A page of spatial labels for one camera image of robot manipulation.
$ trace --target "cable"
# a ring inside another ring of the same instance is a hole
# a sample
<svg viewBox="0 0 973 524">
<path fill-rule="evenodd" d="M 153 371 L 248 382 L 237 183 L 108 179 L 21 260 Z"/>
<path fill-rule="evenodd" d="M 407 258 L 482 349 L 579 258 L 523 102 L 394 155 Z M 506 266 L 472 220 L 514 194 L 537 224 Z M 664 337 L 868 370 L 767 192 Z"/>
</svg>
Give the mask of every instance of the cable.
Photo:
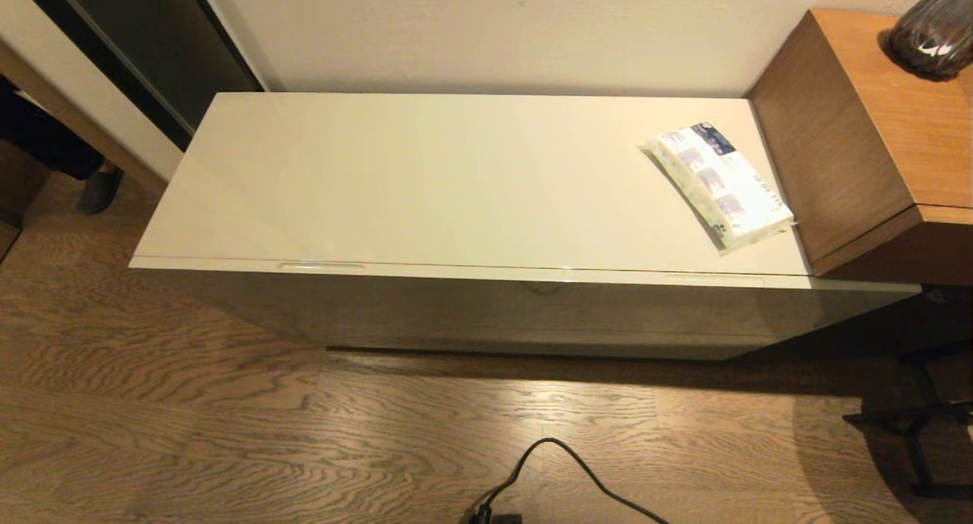
<svg viewBox="0 0 973 524">
<path fill-rule="evenodd" d="M 586 464 L 584 459 L 581 459 L 581 456 L 578 455 L 577 452 L 572 450 L 569 445 L 564 444 L 562 441 L 552 437 L 541 438 L 541 440 L 538 440 L 537 442 L 531 444 L 531 447 L 529 447 L 528 450 L 524 452 L 524 455 L 521 456 L 521 459 L 520 461 L 517 462 L 517 465 L 514 465 L 514 472 L 511 473 L 510 478 L 505 480 L 503 484 L 500 484 L 500 486 L 497 486 L 496 489 L 493 490 L 493 493 L 490 493 L 490 496 L 486 498 L 486 502 L 483 502 L 483 504 L 480 505 L 480 510 L 477 511 L 477 514 L 470 519 L 470 522 L 482 522 L 483 524 L 489 524 L 490 515 L 493 514 L 493 510 L 490 509 L 490 504 L 493 503 L 493 500 L 495 500 L 496 497 L 499 496 L 501 492 L 506 490 L 508 486 L 510 486 L 511 484 L 517 481 L 518 476 L 521 475 L 521 469 L 524 468 L 524 463 L 528 460 L 528 457 L 531 455 L 531 452 L 533 452 L 534 449 L 538 448 L 541 444 L 545 444 L 545 442 L 553 442 L 557 446 L 562 447 L 564 451 L 568 452 L 571 455 L 571 457 L 574 458 L 574 461 L 578 462 L 578 465 L 580 465 L 581 468 L 583 468 L 584 471 L 588 473 L 588 477 L 591 478 L 591 481 L 594 482 L 595 486 L 598 486 L 598 490 L 601 490 L 602 494 L 611 497 L 611 499 L 615 500 L 618 503 L 623 504 L 623 506 L 629 507 L 630 509 L 637 511 L 637 513 L 644 514 L 645 516 L 653 519 L 659 524 L 670 524 L 666 519 L 660 517 L 658 514 L 654 514 L 652 511 L 647 509 L 642 509 L 642 507 L 637 506 L 637 504 L 633 502 L 629 502 L 629 500 L 625 499 L 625 497 L 619 496 L 618 494 L 612 492 L 612 490 L 605 488 L 604 484 L 601 483 L 601 480 L 598 480 L 598 477 L 594 475 L 594 472 L 591 470 L 590 466 Z"/>
</svg>

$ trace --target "wooden side table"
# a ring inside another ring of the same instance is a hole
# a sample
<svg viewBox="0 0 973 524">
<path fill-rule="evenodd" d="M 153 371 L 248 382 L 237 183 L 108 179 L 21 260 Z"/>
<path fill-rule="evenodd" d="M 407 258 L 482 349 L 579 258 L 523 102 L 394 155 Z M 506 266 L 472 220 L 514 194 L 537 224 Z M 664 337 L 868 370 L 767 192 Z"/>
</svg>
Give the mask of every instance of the wooden side table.
<svg viewBox="0 0 973 524">
<path fill-rule="evenodd" d="M 895 21 L 807 12 L 750 98 L 817 275 L 973 285 L 971 70 L 907 73 Z"/>
</svg>

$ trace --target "recessed handle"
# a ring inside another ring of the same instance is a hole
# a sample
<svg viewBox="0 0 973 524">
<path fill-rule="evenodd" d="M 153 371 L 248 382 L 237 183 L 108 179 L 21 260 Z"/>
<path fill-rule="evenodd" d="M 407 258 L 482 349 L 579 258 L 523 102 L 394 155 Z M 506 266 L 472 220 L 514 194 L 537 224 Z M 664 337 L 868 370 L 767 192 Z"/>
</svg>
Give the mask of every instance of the recessed handle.
<svg viewBox="0 0 973 524">
<path fill-rule="evenodd" d="M 364 270 L 364 264 L 350 262 L 281 262 L 278 270 L 285 272 L 353 272 Z"/>
<path fill-rule="evenodd" d="M 736 288 L 764 288 L 764 279 L 758 275 L 693 274 L 692 272 L 671 272 L 667 275 L 677 284 L 691 286 L 727 286 Z"/>
</svg>

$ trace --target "glossy white cabinet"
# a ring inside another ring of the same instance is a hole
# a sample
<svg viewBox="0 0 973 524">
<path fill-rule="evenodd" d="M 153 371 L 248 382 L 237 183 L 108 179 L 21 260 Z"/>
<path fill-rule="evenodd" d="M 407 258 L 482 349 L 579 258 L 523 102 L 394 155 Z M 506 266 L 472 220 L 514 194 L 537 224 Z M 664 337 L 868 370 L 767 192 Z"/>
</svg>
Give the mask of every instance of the glossy white cabinet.
<svg viewBox="0 0 973 524">
<path fill-rule="evenodd" d="M 721 256 L 639 150 L 703 121 L 775 180 L 741 99 L 220 94 L 132 267 L 314 343 L 506 353 L 726 358 L 918 291 L 793 233 Z"/>
</svg>

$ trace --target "wood grain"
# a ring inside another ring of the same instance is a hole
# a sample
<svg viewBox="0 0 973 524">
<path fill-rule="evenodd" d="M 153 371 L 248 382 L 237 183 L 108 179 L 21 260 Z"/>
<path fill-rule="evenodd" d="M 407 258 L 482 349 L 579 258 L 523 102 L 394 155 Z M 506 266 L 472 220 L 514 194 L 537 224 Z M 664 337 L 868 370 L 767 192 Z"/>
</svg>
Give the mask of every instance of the wood grain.
<svg viewBox="0 0 973 524">
<path fill-rule="evenodd" d="M 14 82 L 21 90 L 64 123 L 70 130 L 81 136 L 85 142 L 98 150 L 106 159 L 121 167 L 132 179 L 154 194 L 166 191 L 166 180 L 146 167 L 141 160 L 129 153 L 104 129 L 91 121 L 55 85 L 45 80 L 29 64 L 24 62 L 7 43 L 0 41 L 0 73 Z"/>
<path fill-rule="evenodd" d="M 896 17 L 828 8 L 812 14 L 914 201 L 973 208 L 973 72 L 963 70 L 951 81 L 906 73 L 879 45 Z"/>
<path fill-rule="evenodd" d="M 750 91 L 812 263 L 913 205 L 812 11 Z"/>
<path fill-rule="evenodd" d="M 133 275 L 156 198 L 80 190 L 52 177 L 0 265 L 2 522 L 459 524 L 547 434 L 674 522 L 969 521 L 894 496 L 841 420 L 894 362 L 326 351 Z M 494 509 L 644 521 L 549 447 Z"/>
<path fill-rule="evenodd" d="M 825 278 L 973 286 L 973 225 L 959 223 L 967 217 L 973 209 L 913 206 L 816 268 Z"/>
</svg>

